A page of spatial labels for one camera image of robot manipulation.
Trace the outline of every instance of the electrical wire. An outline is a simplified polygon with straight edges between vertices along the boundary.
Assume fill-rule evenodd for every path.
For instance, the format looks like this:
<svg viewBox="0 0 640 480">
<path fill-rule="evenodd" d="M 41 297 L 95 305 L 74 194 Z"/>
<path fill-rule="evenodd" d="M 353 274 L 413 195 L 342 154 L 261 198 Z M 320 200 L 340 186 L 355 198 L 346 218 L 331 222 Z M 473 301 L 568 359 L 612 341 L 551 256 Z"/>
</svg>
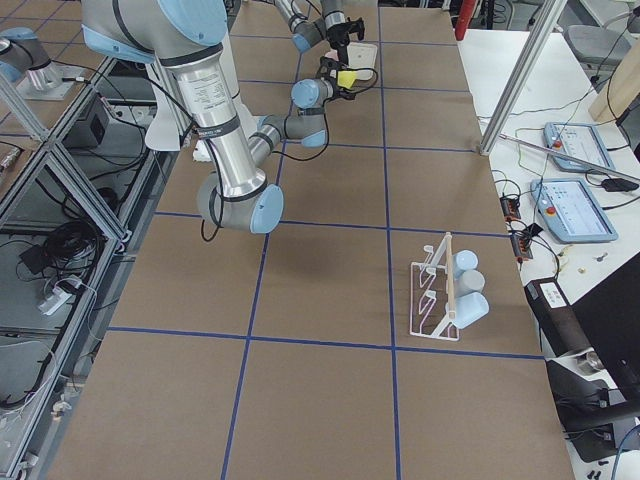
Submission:
<svg viewBox="0 0 640 480">
<path fill-rule="evenodd" d="M 555 264 L 556 264 L 556 272 L 553 274 L 553 279 L 554 280 L 558 280 L 558 275 L 560 275 L 560 257 L 558 256 L 558 254 L 556 252 L 554 252 L 553 248 L 551 248 L 551 245 L 549 245 L 549 243 L 544 238 L 542 238 L 540 236 L 538 236 L 536 238 L 532 238 L 531 241 L 533 243 L 537 243 L 538 245 L 541 245 L 542 247 L 547 249 L 551 253 L 551 255 L 553 255 L 553 259 L 554 259 Z"/>
<path fill-rule="evenodd" d="M 9 240 L 8 242 L 4 242 L 3 244 L 0 244 L 0 248 L 6 247 L 7 245 L 11 245 L 12 243 L 26 243 L 27 245 L 30 245 L 32 247 L 36 246 L 35 243 L 29 242 L 27 240 L 15 239 L 15 240 Z"/>
<path fill-rule="evenodd" d="M 135 165 L 140 159 L 140 155 L 138 154 L 136 157 L 134 157 L 134 160 L 132 162 L 129 162 L 129 163 L 118 163 L 118 162 L 114 162 L 113 160 L 110 160 L 109 158 L 107 158 L 104 155 L 101 155 L 101 154 L 91 150 L 90 148 L 74 147 L 74 148 L 70 148 L 69 150 L 70 151 L 80 150 L 82 152 L 86 152 L 89 155 L 91 155 L 92 157 L 99 158 L 100 160 L 103 160 L 103 161 L 107 162 L 108 164 L 113 165 L 114 167 L 131 167 L 131 166 Z"/>
<path fill-rule="evenodd" d="M 318 15 L 322 16 L 322 12 L 318 9 L 318 7 L 316 7 L 316 6 L 313 4 L 313 2 L 311 2 L 311 0 L 304 0 L 304 1 L 305 1 L 305 2 L 307 2 L 307 3 L 309 4 L 309 6 L 310 6 L 311 8 L 313 8 L 313 9 L 316 11 L 316 13 L 317 13 Z"/>
<path fill-rule="evenodd" d="M 522 196 L 522 189 L 520 188 L 520 185 L 518 185 L 516 182 L 514 182 L 513 180 L 510 180 L 506 177 L 503 179 L 498 179 L 495 182 L 493 182 L 494 184 L 499 184 L 499 183 L 504 183 L 504 185 L 502 186 L 502 193 L 501 193 L 501 197 L 504 198 L 513 198 L 514 200 L 516 200 L 518 202 L 518 204 L 520 203 L 520 197 Z M 507 185 L 514 185 L 516 187 L 516 189 L 518 190 L 518 193 L 511 193 L 511 194 L 507 194 L 505 195 L 505 189 L 507 188 Z"/>
<path fill-rule="evenodd" d="M 21 152 L 24 152 L 24 148 L 22 148 L 20 145 L 16 145 L 15 143 L 5 142 L 4 140 L 0 140 L 0 143 L 3 145 L 9 145 L 10 147 L 15 147 L 19 149 Z"/>
<path fill-rule="evenodd" d="M 40 187 L 40 190 L 42 190 L 42 192 L 49 197 L 49 199 L 51 199 L 51 201 L 53 201 L 54 203 L 57 203 L 58 205 L 60 205 L 60 207 L 62 208 L 62 213 L 71 219 L 79 219 L 79 218 L 83 218 L 83 215 L 81 215 L 80 213 L 78 213 L 77 211 L 73 210 L 72 208 L 70 208 L 67 205 L 67 199 L 69 198 L 68 195 L 65 195 L 65 199 L 64 200 L 58 200 L 56 197 L 53 196 L 53 194 L 51 194 L 51 192 L 49 192 L 49 190 L 47 190 L 47 187 L 44 186 L 44 184 L 36 178 L 35 180 L 36 185 L 38 185 L 38 187 Z"/>
<path fill-rule="evenodd" d="M 47 354 L 47 357 L 45 358 L 45 360 L 43 360 L 41 362 L 43 367 L 40 369 L 40 373 L 38 374 L 38 377 L 39 377 L 38 380 L 36 380 L 36 383 L 34 384 L 33 387 L 31 387 L 29 390 L 26 390 L 26 391 L 23 392 L 25 394 L 25 396 L 22 397 L 21 399 L 19 399 L 17 401 L 9 402 L 9 399 L 11 398 L 11 395 L 8 395 L 7 397 L 5 397 L 4 399 L 2 399 L 0 401 L 0 408 L 2 408 L 4 410 L 9 410 L 12 413 L 19 412 L 17 417 L 19 417 L 22 414 L 24 409 L 29 406 L 29 404 L 38 395 L 38 393 L 40 393 L 40 391 L 42 391 L 47 386 L 47 384 L 53 379 L 53 377 L 55 375 L 55 371 L 57 370 L 57 367 L 58 367 L 58 359 L 56 358 L 56 355 L 53 352 L 53 349 L 50 348 L 46 343 L 41 342 L 40 340 L 29 340 L 27 342 L 13 343 L 13 344 L 10 344 L 10 345 L 0 345 L 0 348 L 11 348 L 11 347 L 28 345 L 28 344 L 32 344 L 32 343 L 38 343 L 40 345 L 44 345 L 45 348 L 49 351 L 49 353 Z M 40 381 L 41 375 L 44 374 L 43 368 L 46 369 L 46 365 L 48 365 L 48 358 L 49 357 L 51 357 L 51 360 L 53 360 L 54 368 L 52 369 L 51 373 L 46 378 L 46 380 Z"/>
<path fill-rule="evenodd" d="M 618 466 L 620 465 L 620 457 L 622 456 L 622 451 L 624 449 L 624 444 L 626 441 L 631 438 L 636 433 L 640 432 L 640 425 L 636 425 L 631 430 L 627 432 L 627 434 L 622 438 L 620 445 L 618 446 L 618 451 L 616 452 L 616 459 L 613 462 L 613 470 L 611 471 L 611 480 L 616 480 L 616 475 L 618 473 Z"/>
<path fill-rule="evenodd" d="M 625 207 L 625 206 L 627 206 L 627 205 L 629 205 L 629 204 L 631 204 L 631 203 L 633 203 L 633 202 L 635 202 L 637 200 L 640 200 L 640 195 L 638 195 L 635 198 L 632 198 L 628 202 L 620 203 L 618 205 L 610 205 L 608 207 L 602 207 L 602 210 L 615 210 L 616 208 Z"/>
<path fill-rule="evenodd" d="M 215 146 L 213 145 L 213 142 L 210 139 L 205 139 L 204 140 L 204 144 L 205 147 L 207 148 L 207 151 L 209 152 L 209 155 L 211 156 L 211 160 L 213 160 L 213 163 L 216 167 L 216 173 L 218 174 L 218 189 L 220 189 L 220 192 L 217 191 L 217 189 L 214 189 L 213 192 L 211 192 L 211 195 L 214 196 L 213 198 L 213 205 L 214 205 L 214 211 L 215 211 L 215 202 L 216 202 L 216 197 L 218 197 L 220 199 L 220 214 L 218 215 L 218 219 L 215 220 L 214 219 L 214 223 L 216 224 L 216 228 L 213 231 L 213 233 L 211 234 L 210 237 L 207 237 L 204 233 L 204 227 L 205 227 L 205 221 L 204 219 L 202 220 L 202 222 L 200 223 L 200 237 L 202 238 L 202 240 L 206 243 L 210 243 L 213 242 L 213 240 L 215 240 L 215 238 L 218 236 L 218 233 L 220 232 L 220 229 L 222 228 L 222 221 L 224 219 L 224 192 L 222 190 L 223 188 L 223 183 L 222 183 L 222 173 L 220 172 L 220 164 L 218 162 L 218 156 L 216 154 L 215 151 Z"/>
</svg>

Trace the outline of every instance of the metal frame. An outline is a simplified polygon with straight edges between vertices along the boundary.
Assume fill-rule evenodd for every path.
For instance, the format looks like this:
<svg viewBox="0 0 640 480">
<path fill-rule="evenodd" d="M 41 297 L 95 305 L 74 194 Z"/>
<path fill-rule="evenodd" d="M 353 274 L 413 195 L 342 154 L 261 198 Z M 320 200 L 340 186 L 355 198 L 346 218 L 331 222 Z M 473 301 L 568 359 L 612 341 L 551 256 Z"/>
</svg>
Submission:
<svg viewBox="0 0 640 480">
<path fill-rule="evenodd" d="M 115 65 L 113 59 L 102 62 L 97 68 L 99 73 L 93 75 L 93 83 L 102 80 L 102 75 Z M 15 211 L 18 204 L 24 200 L 25 195 L 35 183 L 35 179 L 40 175 L 46 167 L 50 173 L 61 184 L 65 186 L 69 194 L 76 200 L 78 205 L 84 209 L 93 222 L 97 225 L 101 233 L 106 237 L 106 243 L 100 258 L 97 261 L 95 270 L 91 279 L 90 287 L 96 291 L 103 288 L 110 289 L 109 282 L 101 287 L 104 283 L 107 268 L 112 261 L 114 253 L 119 251 L 122 244 L 129 238 L 130 242 L 139 242 L 142 233 L 137 230 L 145 230 L 152 215 L 153 201 L 144 202 L 140 205 L 140 199 L 143 192 L 157 190 L 159 180 L 154 176 L 155 160 L 148 158 L 139 168 L 141 169 L 136 177 L 135 184 L 132 186 L 130 196 L 122 206 L 120 215 L 116 216 L 107 206 L 102 197 L 98 194 L 96 188 L 87 175 L 81 170 L 79 164 L 73 156 L 62 145 L 62 139 L 69 132 L 74 122 L 81 114 L 83 108 L 93 98 L 95 91 L 90 86 L 82 86 L 75 98 L 71 101 L 61 118 L 51 129 L 46 128 L 37 115 L 32 111 L 29 105 L 20 97 L 17 89 L 9 83 L 2 75 L 0 75 L 0 101 L 5 101 L 12 113 L 18 121 L 23 125 L 25 132 L 31 138 L 39 142 L 35 151 L 31 154 L 24 169 L 10 186 L 7 193 L 0 199 L 0 228 L 6 233 L 11 233 L 15 228 L 23 227 L 22 224 L 14 226 L 7 220 Z M 136 232 L 127 230 L 128 222 L 137 224 Z M 43 231 L 42 228 L 35 228 L 34 231 Z M 59 441 L 60 429 L 55 428 L 52 419 L 47 412 L 57 400 L 52 394 L 55 386 L 66 382 L 63 372 L 66 372 L 70 362 L 73 362 L 74 352 L 84 345 L 86 334 L 83 335 L 81 328 L 84 328 L 84 322 L 89 321 L 92 317 L 91 308 L 95 299 L 94 292 L 90 289 L 85 290 L 82 297 L 78 299 L 77 307 L 73 311 L 69 323 L 69 327 L 64 336 L 59 340 L 59 344 L 55 349 L 56 364 L 51 362 L 47 368 L 45 377 L 52 375 L 52 379 L 37 397 L 27 406 L 24 411 L 24 418 L 16 424 L 14 436 L 12 437 L 15 445 L 11 455 L 0 458 L 2 468 L 0 478 L 14 479 L 19 474 L 20 463 L 27 449 L 37 455 L 48 456 L 50 451 L 56 448 L 56 442 Z M 107 320 L 99 320 L 96 326 L 103 331 L 106 328 Z M 32 331 L 30 329 L 18 329 L 22 337 L 25 338 L 41 338 L 42 332 Z"/>
<path fill-rule="evenodd" d="M 31 111 L 22 97 L 20 97 L 18 90 L 4 75 L 0 75 L 0 98 L 7 103 L 11 113 L 18 117 L 18 120 L 31 135 L 31 138 L 44 142 L 49 137 L 49 130 L 42 124 L 38 116 Z"/>
<path fill-rule="evenodd" d="M 516 65 L 513 67 L 504 92 L 500 100 L 498 100 L 496 109 L 482 137 L 482 142 L 478 147 L 481 155 L 489 155 L 498 141 L 498 137 L 520 96 L 520 92 L 522 92 L 525 82 L 529 78 L 529 74 L 533 70 L 540 53 L 542 53 L 542 49 L 566 4 L 567 0 L 546 0 L 542 5 L 540 16 L 522 48 L 520 57 L 518 57 Z"/>
</svg>

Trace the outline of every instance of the black cable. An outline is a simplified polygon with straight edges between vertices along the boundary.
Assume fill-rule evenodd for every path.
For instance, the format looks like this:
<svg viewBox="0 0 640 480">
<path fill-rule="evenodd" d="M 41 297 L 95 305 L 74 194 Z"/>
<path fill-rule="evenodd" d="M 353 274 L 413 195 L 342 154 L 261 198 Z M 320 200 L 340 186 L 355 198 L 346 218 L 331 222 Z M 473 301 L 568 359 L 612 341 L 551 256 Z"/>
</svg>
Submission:
<svg viewBox="0 0 640 480">
<path fill-rule="evenodd" d="M 128 70 L 131 70 L 132 72 L 136 72 L 136 70 L 129 64 L 122 62 L 122 61 L 118 61 L 118 63 L 120 63 L 120 65 L 122 65 L 123 67 L 125 67 Z M 195 123 L 193 117 L 191 116 L 191 114 L 189 113 L 189 111 L 184 108 L 184 106 L 178 101 L 176 100 L 169 92 L 167 92 L 167 90 L 160 85 L 158 82 L 156 82 L 155 80 L 151 80 L 149 77 L 146 76 L 142 76 L 140 78 L 143 78 L 144 80 L 146 80 L 147 82 L 149 82 L 151 85 L 153 85 L 154 87 L 156 87 L 158 90 L 160 90 L 169 100 L 171 100 L 171 102 L 180 109 L 180 111 L 182 113 L 184 113 L 188 119 L 190 119 L 192 122 Z"/>
<path fill-rule="evenodd" d="M 145 157 L 146 157 L 146 155 L 149 152 L 149 149 L 145 148 L 144 152 L 145 152 Z M 122 167 L 122 168 L 118 168 L 116 170 L 110 170 L 108 172 L 102 172 L 102 173 L 99 173 L 99 174 L 94 175 L 92 177 L 89 177 L 89 180 L 91 180 L 93 182 L 94 180 L 97 180 L 99 178 L 103 178 L 103 177 L 106 177 L 106 176 L 109 176 L 109 175 L 115 175 L 117 173 L 122 173 L 122 172 L 126 172 L 127 170 L 131 170 L 132 168 L 135 168 L 138 165 L 140 165 L 144 161 L 145 157 L 140 158 L 136 162 L 130 163 L 128 166 L 125 166 L 125 167 Z"/>
<path fill-rule="evenodd" d="M 556 262 L 556 273 L 553 275 L 553 279 L 554 280 L 558 280 L 558 275 L 560 275 L 560 257 L 558 256 L 558 254 L 556 252 L 553 251 L 553 248 L 551 248 L 551 245 L 549 245 L 549 243 L 542 237 L 537 237 L 536 238 L 531 238 L 531 241 L 533 243 L 537 243 L 538 245 L 541 245 L 542 247 L 546 248 L 547 250 L 549 250 L 549 252 L 551 252 L 551 255 L 553 255 L 553 259 Z"/>
<path fill-rule="evenodd" d="M 366 92 L 367 90 L 371 90 L 373 87 L 376 86 L 376 84 L 378 83 L 378 79 L 380 78 L 380 74 L 378 73 L 378 71 L 375 68 L 348 68 L 347 71 L 349 72 L 373 72 L 375 78 L 373 80 L 373 82 L 371 82 L 371 84 L 367 85 L 366 87 L 361 88 L 360 90 L 350 90 L 349 93 L 353 94 L 353 95 L 360 95 L 361 93 Z"/>
<path fill-rule="evenodd" d="M 4 140 L 0 140 L 0 143 L 2 143 L 3 145 L 9 145 L 10 147 L 18 148 L 21 152 L 24 152 L 24 148 L 22 148 L 20 145 L 16 145 L 15 143 L 5 142 Z"/>
<path fill-rule="evenodd" d="M 313 2 L 311 2 L 311 0 L 305 0 L 305 2 L 307 2 L 307 3 L 309 4 L 309 6 L 310 6 L 311 8 L 313 8 L 313 9 L 316 11 L 316 13 L 317 13 L 318 15 L 322 16 L 322 12 L 321 12 L 320 10 L 318 10 L 318 7 L 316 7 L 316 6 L 313 4 Z"/>
<path fill-rule="evenodd" d="M 502 196 L 503 197 L 507 197 L 507 198 L 508 197 L 515 197 L 515 200 L 518 203 L 520 203 L 520 197 L 522 196 L 522 189 L 520 188 L 520 185 L 518 185 L 516 182 L 514 182 L 513 180 L 510 180 L 510 179 L 505 177 L 505 178 L 500 178 L 500 179 L 494 181 L 493 183 L 496 184 L 496 185 L 498 183 L 504 183 L 505 185 L 504 185 L 504 187 L 502 187 Z M 511 194 L 505 195 L 504 191 L 505 191 L 505 188 L 507 187 L 507 184 L 515 185 L 516 189 L 518 190 L 518 193 L 511 193 Z"/>
<path fill-rule="evenodd" d="M 600 174 L 600 172 L 598 172 L 597 170 L 587 170 L 586 172 L 584 172 L 584 179 L 592 187 L 603 188 L 602 187 L 602 182 L 595 183 L 595 182 L 592 182 L 591 179 L 589 178 L 589 175 L 596 175 L 596 174 Z"/>
<path fill-rule="evenodd" d="M 217 221 L 214 220 L 215 224 L 216 224 L 216 228 L 213 231 L 213 233 L 211 234 L 210 237 L 207 237 L 204 233 L 204 227 L 205 227 L 205 221 L 204 219 L 202 220 L 202 222 L 200 223 L 200 237 L 202 238 L 202 240 L 206 243 L 209 242 L 213 242 L 213 240 L 218 236 L 218 233 L 220 232 L 220 229 L 222 228 L 222 220 L 224 219 L 224 196 L 223 196 L 223 191 L 222 191 L 222 173 L 220 173 L 220 164 L 218 163 L 218 156 L 216 155 L 215 152 L 215 148 L 211 142 L 211 140 L 209 139 L 205 139 L 204 140 L 204 144 L 205 147 L 207 148 L 207 151 L 209 152 L 209 155 L 211 156 L 211 160 L 213 160 L 213 163 L 216 167 L 216 173 L 218 174 L 218 189 L 220 189 L 220 192 L 217 192 L 216 189 L 213 190 L 213 192 L 211 192 L 211 195 L 214 196 L 213 198 L 213 205 L 214 205 L 214 210 L 215 210 L 215 203 L 216 203 L 216 199 L 215 197 L 217 196 L 218 198 L 220 198 L 220 214 L 218 215 L 218 219 Z"/>
<path fill-rule="evenodd" d="M 5 246 L 7 246 L 7 245 L 10 245 L 10 244 L 12 244 L 12 243 L 26 243 L 27 245 L 30 245 L 30 246 L 32 246 L 32 247 L 35 247 L 35 246 L 36 246 L 36 244 L 35 244 L 35 243 L 29 242 L 29 241 L 27 241 L 27 240 L 20 240 L 20 239 L 16 239 L 16 240 L 9 240 L 8 242 L 4 242 L 3 244 L 0 244 L 0 248 L 5 247 Z"/>
<path fill-rule="evenodd" d="M 84 230 L 85 233 L 90 231 L 95 236 L 95 244 L 93 247 L 93 258 L 91 263 L 86 267 L 84 267 L 85 272 L 81 278 L 83 283 L 86 284 L 87 278 L 93 273 L 93 270 L 97 263 L 96 260 L 102 250 L 100 234 L 92 224 L 82 220 L 75 220 L 73 222 L 68 222 L 66 224 L 61 225 L 60 227 L 54 229 L 51 233 L 49 233 L 49 235 L 47 236 L 47 239 L 45 240 L 45 243 L 43 244 L 43 249 L 45 250 L 45 253 L 47 255 L 50 255 L 51 252 L 54 252 L 56 254 L 66 255 L 66 254 L 71 254 L 73 251 L 78 251 L 80 248 L 80 245 L 77 244 L 77 241 L 79 240 L 78 237 L 74 237 L 73 239 L 70 240 L 70 243 L 67 243 L 67 242 L 64 242 L 64 239 L 62 236 L 58 236 L 58 235 L 64 233 L 65 231 L 73 231 L 73 228 L 71 227 L 70 224 L 74 224 L 75 226 L 77 226 L 78 224 L 81 224 L 81 223 L 85 225 L 85 230 Z M 41 387 L 42 381 L 44 379 L 45 371 L 53 358 L 52 352 L 56 350 L 56 348 L 59 346 L 60 342 L 62 341 L 62 338 L 65 337 L 66 330 L 69 327 L 71 319 L 74 317 L 73 310 L 77 308 L 77 305 L 78 304 L 76 302 L 72 307 L 72 312 L 67 316 L 67 320 L 59 328 L 58 335 L 56 336 L 56 339 L 53 345 L 51 346 L 51 351 L 46 355 L 46 357 L 42 361 L 38 362 L 40 363 L 40 369 L 38 371 L 36 379 L 34 380 L 33 385 L 29 389 L 23 391 L 24 396 L 20 399 L 17 399 L 15 401 L 10 401 L 11 395 L 8 395 L 4 399 L 0 400 L 0 408 L 3 408 L 5 410 L 16 410 L 22 407 L 28 401 L 28 399 L 30 398 L 30 395 L 33 395 L 34 393 L 36 393 L 38 389 Z"/>
<path fill-rule="evenodd" d="M 83 147 L 74 147 L 74 148 L 70 148 L 70 151 L 75 151 L 75 150 L 81 150 L 83 152 L 87 152 L 89 155 L 91 155 L 92 157 L 96 157 L 99 158 L 100 160 L 103 160 L 105 162 L 107 162 L 110 165 L 113 165 L 115 167 L 129 167 L 131 165 L 134 165 L 140 157 L 140 154 L 138 154 L 138 156 L 134 157 L 134 160 L 130 163 L 118 163 L 118 162 L 114 162 L 113 160 L 108 159 L 107 157 L 105 157 L 104 155 L 101 155 L 97 152 L 94 152 L 93 150 L 89 149 L 89 148 L 83 148 Z"/>
<path fill-rule="evenodd" d="M 119 301 L 120 301 L 120 297 L 116 298 L 115 300 L 113 300 L 113 301 L 111 301 L 111 302 L 109 302 L 109 303 L 107 303 L 105 305 L 100 305 L 99 307 L 95 307 L 95 308 L 92 309 L 92 311 L 95 312 L 97 310 L 103 310 L 105 308 L 109 308 L 109 307 L 115 305 L 116 303 L 118 303 Z"/>
<path fill-rule="evenodd" d="M 324 101 L 324 102 L 322 102 L 322 108 L 323 108 L 323 110 L 324 110 L 325 105 L 326 105 L 329 101 L 330 101 L 330 99 L 328 99 L 328 98 L 327 98 L 327 99 L 325 99 L 325 101 Z M 307 158 L 298 158 L 298 157 L 294 157 L 294 156 L 292 156 L 292 155 L 289 155 L 289 154 L 287 154 L 287 153 L 284 153 L 284 152 L 283 152 L 283 151 L 281 151 L 281 150 L 274 150 L 274 151 L 273 151 L 273 152 L 271 152 L 271 153 L 275 153 L 275 154 L 277 154 L 277 155 L 282 155 L 283 157 L 289 158 L 289 159 L 291 159 L 291 160 L 295 160 L 296 162 L 308 162 L 308 161 L 310 161 L 310 160 L 314 160 L 314 159 L 318 158 L 318 157 L 319 157 L 320 155 L 322 155 L 322 154 L 327 150 L 327 148 L 329 147 L 329 122 L 327 122 L 327 112 L 326 112 L 326 111 L 323 111 L 323 113 L 322 113 L 322 117 L 324 118 L 324 128 L 325 128 L 325 130 L 326 130 L 326 132 L 327 132 L 327 139 L 325 140 L 324 146 L 322 147 L 322 149 L 321 149 L 318 153 L 316 153 L 316 154 L 314 154 L 314 155 L 311 155 L 310 157 L 307 157 Z"/>
<path fill-rule="evenodd" d="M 625 206 L 629 205 L 630 203 L 635 202 L 636 200 L 640 200 L 640 195 L 638 195 L 635 198 L 632 198 L 628 202 L 620 203 L 618 205 L 611 205 L 611 206 L 608 206 L 608 207 L 602 207 L 602 210 L 615 210 L 616 208 L 625 207 Z"/>
<path fill-rule="evenodd" d="M 42 192 L 49 197 L 54 203 L 57 203 L 58 205 L 60 205 L 60 207 L 62 207 L 62 213 L 66 216 L 69 217 L 71 219 L 78 219 L 78 218 L 83 218 L 83 215 L 78 213 L 77 211 L 73 210 L 72 208 L 70 208 L 67 205 L 67 196 L 65 196 L 64 200 L 58 200 L 56 197 L 54 197 L 51 192 L 49 192 L 49 190 L 47 190 L 47 187 L 44 186 L 44 184 L 36 178 L 35 180 L 36 185 L 38 185 L 38 187 L 40 187 L 40 190 L 42 190 Z"/>
</svg>

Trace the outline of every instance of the white wire rack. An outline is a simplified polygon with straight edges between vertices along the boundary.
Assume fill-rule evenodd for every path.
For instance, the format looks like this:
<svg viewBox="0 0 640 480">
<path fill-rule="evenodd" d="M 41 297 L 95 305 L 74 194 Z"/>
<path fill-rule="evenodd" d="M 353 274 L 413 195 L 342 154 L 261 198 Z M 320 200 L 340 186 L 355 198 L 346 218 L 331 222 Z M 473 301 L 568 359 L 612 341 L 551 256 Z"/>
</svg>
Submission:
<svg viewBox="0 0 640 480">
<path fill-rule="evenodd" d="M 433 245 L 424 246 L 426 254 L 424 261 L 411 262 L 410 335 L 454 342 L 460 339 L 459 330 L 452 323 L 456 318 L 456 300 L 451 240 L 452 235 L 447 232 L 437 249 L 434 250 Z M 441 282 L 438 277 L 442 277 L 444 281 Z M 436 280 L 438 280 L 438 284 L 445 285 L 447 305 L 442 317 L 433 313 L 438 303 Z"/>
</svg>

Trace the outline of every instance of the black device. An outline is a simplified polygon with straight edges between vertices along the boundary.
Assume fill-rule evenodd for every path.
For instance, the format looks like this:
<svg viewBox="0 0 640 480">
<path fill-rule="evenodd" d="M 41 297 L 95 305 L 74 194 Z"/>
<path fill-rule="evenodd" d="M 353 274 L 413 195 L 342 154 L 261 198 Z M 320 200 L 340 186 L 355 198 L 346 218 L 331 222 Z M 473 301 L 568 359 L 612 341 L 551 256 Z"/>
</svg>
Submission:
<svg viewBox="0 0 640 480">
<path fill-rule="evenodd" d="M 633 416 L 609 417 L 582 428 L 574 422 L 581 418 L 594 418 L 604 412 L 624 410 L 627 402 L 620 390 L 609 390 L 602 380 L 590 382 L 576 375 L 554 360 L 547 362 L 549 384 L 567 438 L 571 440 L 584 462 L 593 462 L 616 454 L 626 433 L 635 426 Z M 629 438 L 625 449 L 640 448 L 639 438 Z"/>
<path fill-rule="evenodd" d="M 102 143 L 109 125 L 109 115 L 95 95 L 80 113 L 69 133 L 64 138 L 67 148 L 94 148 Z"/>
<path fill-rule="evenodd" d="M 624 396 L 640 400 L 640 253 L 578 300 L 573 311 Z"/>
<path fill-rule="evenodd" d="M 607 192 L 632 192 L 638 189 L 637 183 L 624 178 L 605 178 L 600 185 Z"/>
<path fill-rule="evenodd" d="M 556 356 L 591 346 L 569 300 L 553 277 L 532 280 L 524 293 Z"/>
</svg>

